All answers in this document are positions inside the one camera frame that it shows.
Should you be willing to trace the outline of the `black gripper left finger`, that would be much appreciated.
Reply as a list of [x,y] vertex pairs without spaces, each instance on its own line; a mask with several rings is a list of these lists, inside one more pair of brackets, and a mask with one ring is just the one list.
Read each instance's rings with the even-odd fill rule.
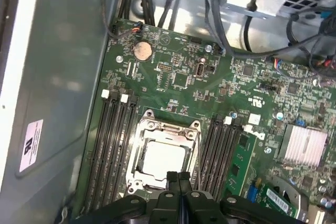
[[178,223],[179,180],[177,172],[167,172],[167,190],[146,201],[129,195],[76,219],[76,223]]

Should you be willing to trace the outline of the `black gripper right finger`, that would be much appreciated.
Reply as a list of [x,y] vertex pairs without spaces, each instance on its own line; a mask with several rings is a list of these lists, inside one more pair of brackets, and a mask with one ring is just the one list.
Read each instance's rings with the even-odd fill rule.
[[179,173],[190,223],[302,223],[239,196],[225,196],[216,202],[209,193],[193,190],[190,178],[189,172]]

